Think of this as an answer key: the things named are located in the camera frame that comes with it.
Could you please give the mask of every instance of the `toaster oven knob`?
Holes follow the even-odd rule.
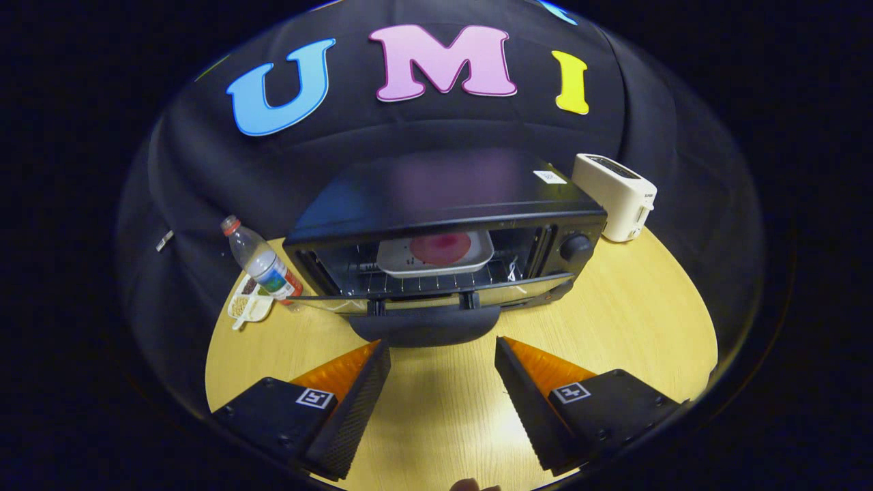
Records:
[[[560,256],[570,263],[573,269],[581,269],[594,254],[594,247],[588,237],[576,233],[564,239],[560,245]]]

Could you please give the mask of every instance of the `toaster oven door handle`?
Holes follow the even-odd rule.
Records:
[[[475,301],[466,303],[470,306]],[[348,323],[367,341],[382,339],[397,348],[423,348],[478,339],[491,331],[500,317],[499,305],[464,307],[382,309],[379,315],[351,315]]]

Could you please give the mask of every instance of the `blue letter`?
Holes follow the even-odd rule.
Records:
[[[227,93],[239,130],[250,136],[271,135],[311,114],[327,95],[326,52],[334,43],[333,38],[323,39],[288,54],[288,61],[297,60],[300,92],[284,106],[267,104],[264,77],[272,69],[272,63],[263,64],[234,80],[227,87]]]
[[[572,25],[579,25],[572,18],[567,17],[567,11],[562,9],[561,7],[552,5],[549,2],[543,2],[543,0],[537,0],[537,1],[542,3],[543,7],[546,7],[546,10],[552,12],[557,18],[562,19],[562,20],[566,20],[567,22],[569,22]]]

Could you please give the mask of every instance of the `pink food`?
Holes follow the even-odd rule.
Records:
[[[423,263],[449,265],[470,251],[470,236],[466,233],[446,233],[416,237],[409,242],[413,257]]]

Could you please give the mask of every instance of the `white toaster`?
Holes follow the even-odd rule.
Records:
[[[571,179],[606,210],[603,237],[614,242],[638,236],[655,209],[655,185],[605,156],[578,154]]]

